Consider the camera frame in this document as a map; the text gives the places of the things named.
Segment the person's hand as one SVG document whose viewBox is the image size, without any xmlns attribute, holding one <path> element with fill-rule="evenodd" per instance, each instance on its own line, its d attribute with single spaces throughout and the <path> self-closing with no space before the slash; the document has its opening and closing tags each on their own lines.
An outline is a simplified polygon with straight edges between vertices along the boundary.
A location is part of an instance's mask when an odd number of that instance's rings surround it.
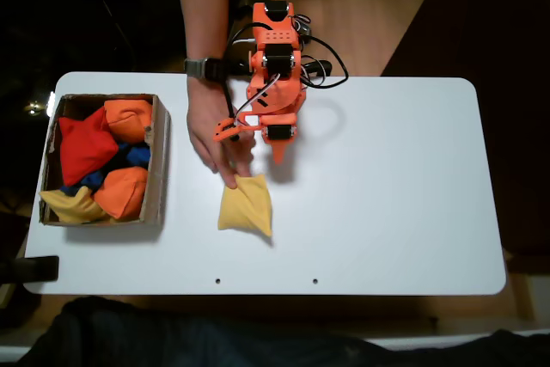
<svg viewBox="0 0 550 367">
<path fill-rule="evenodd" d="M 219 173 L 228 188 L 235 189 L 236 176 L 251 175 L 254 134 L 244 131 L 237 141 L 215 141 L 215 127 L 229 115 L 222 87 L 194 77 L 188 77 L 186 85 L 186 121 L 190 142 L 203 164 L 214 174 Z"/>
</svg>

